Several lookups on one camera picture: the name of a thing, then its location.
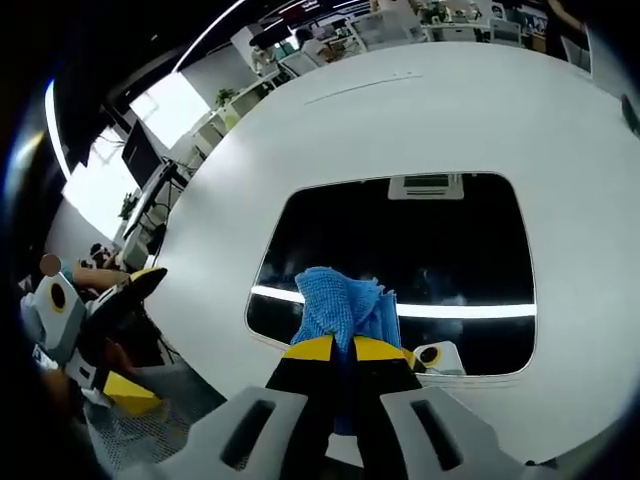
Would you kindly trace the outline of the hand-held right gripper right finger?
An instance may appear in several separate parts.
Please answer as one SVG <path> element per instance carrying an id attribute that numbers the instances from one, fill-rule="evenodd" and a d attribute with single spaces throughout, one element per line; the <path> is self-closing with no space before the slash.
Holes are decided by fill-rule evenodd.
<path id="1" fill-rule="evenodd" d="M 514 459 L 494 429 L 438 387 L 423 387 L 404 353 L 353 340 L 354 429 L 367 479 L 558 479 Z"/>

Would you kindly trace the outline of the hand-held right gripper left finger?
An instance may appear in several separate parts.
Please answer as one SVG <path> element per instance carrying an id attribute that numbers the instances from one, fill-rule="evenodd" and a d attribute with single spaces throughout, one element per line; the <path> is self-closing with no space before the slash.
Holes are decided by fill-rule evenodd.
<path id="1" fill-rule="evenodd" d="M 156 479 L 292 479 L 325 455 L 336 413 L 336 346 L 303 341 L 264 388 L 248 387 L 190 429 Z"/>

